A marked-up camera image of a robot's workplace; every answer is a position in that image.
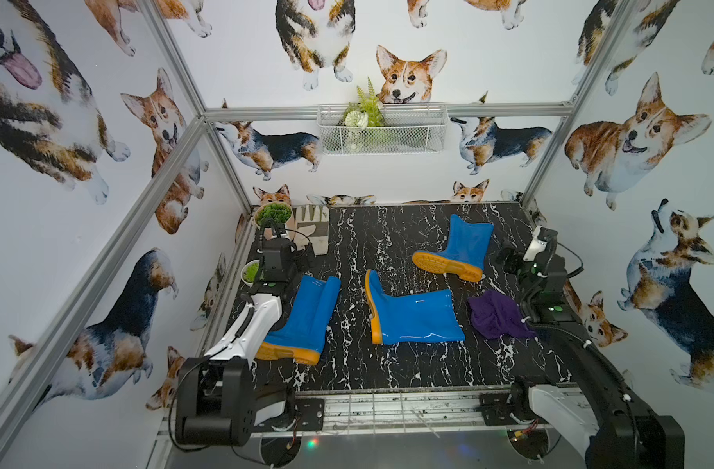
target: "white wire basket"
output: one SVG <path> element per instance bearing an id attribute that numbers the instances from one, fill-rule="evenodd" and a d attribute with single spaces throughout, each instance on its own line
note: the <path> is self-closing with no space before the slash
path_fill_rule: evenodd
<path id="1" fill-rule="evenodd" d="M 346 104 L 318 106 L 318 126 L 327 155 L 438 153 L 446 143 L 445 104 L 386 104 L 385 127 L 345 127 Z"/>

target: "black cable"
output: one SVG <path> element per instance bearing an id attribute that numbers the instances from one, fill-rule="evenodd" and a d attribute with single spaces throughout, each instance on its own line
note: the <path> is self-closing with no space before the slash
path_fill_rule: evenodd
<path id="1" fill-rule="evenodd" d="M 578 258 L 579 262 L 581 262 L 581 265 L 578 269 L 575 269 L 573 272 L 568 274 L 568 278 L 573 278 L 573 277 L 577 276 L 578 274 L 580 274 L 581 272 L 583 272 L 583 259 L 581 259 L 581 257 L 578 254 L 573 252 L 572 249 L 568 248 L 568 246 L 562 245 L 559 242 L 557 243 L 557 245 L 560 246 L 561 248 L 567 250 L 569 253 L 573 254 L 576 258 Z"/>

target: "dog ear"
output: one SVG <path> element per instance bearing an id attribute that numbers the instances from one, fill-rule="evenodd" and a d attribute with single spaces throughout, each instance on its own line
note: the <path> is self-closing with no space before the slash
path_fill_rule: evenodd
<path id="1" fill-rule="evenodd" d="M 644 107 L 662 100 L 662 89 L 659 87 L 659 73 L 654 72 L 649 81 L 643 85 L 641 97 L 638 99 L 636 114 Z"/>
<path id="2" fill-rule="evenodd" d="M 440 73 L 440 70 L 446 65 L 448 53 L 443 49 L 436 50 L 432 55 L 428 55 L 422 60 L 422 63 L 427 66 L 429 78 L 434 79 Z"/>
<path id="3" fill-rule="evenodd" d="M 711 126 L 711 118 L 706 114 L 678 116 L 680 127 L 675 131 L 674 144 L 688 143 L 706 133 Z"/>
<path id="4" fill-rule="evenodd" d="M 161 67 L 159 67 L 159 73 L 156 77 L 156 89 L 162 90 L 169 99 L 173 99 L 172 84 L 169 82 L 169 75 L 167 75 L 166 71 Z"/>
<path id="5" fill-rule="evenodd" d="M 381 45 L 378 46 L 378 50 L 375 53 L 375 56 L 378 58 L 378 66 L 380 67 L 380 73 L 383 74 L 383 77 L 388 79 L 388 71 L 391 67 L 394 66 L 394 64 L 399 60 L 399 58 L 390 53 L 388 49 Z"/>
<path id="6" fill-rule="evenodd" d="M 127 93 L 120 93 L 120 96 L 130 109 L 133 116 L 139 118 L 141 122 L 146 122 L 146 107 L 144 106 L 146 98 L 141 98 L 140 96 L 128 95 Z"/>

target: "yellow boot sole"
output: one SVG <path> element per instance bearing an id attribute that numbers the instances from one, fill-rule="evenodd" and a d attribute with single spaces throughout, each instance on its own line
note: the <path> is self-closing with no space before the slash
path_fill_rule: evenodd
<path id="1" fill-rule="evenodd" d="M 461 280 L 474 283 L 483 278 L 482 269 L 457 260 L 446 259 L 430 252 L 415 252 L 412 262 L 422 270 L 433 274 L 456 274 Z"/>

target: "hanging basket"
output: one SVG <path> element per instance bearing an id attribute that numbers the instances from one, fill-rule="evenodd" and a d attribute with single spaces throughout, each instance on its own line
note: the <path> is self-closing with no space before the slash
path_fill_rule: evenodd
<path id="1" fill-rule="evenodd" d="M 386 104 L 385 127 L 345 127 L 346 104 L 318 106 L 323 153 L 327 155 L 408 155 L 439 153 L 446 143 L 445 104 Z"/>

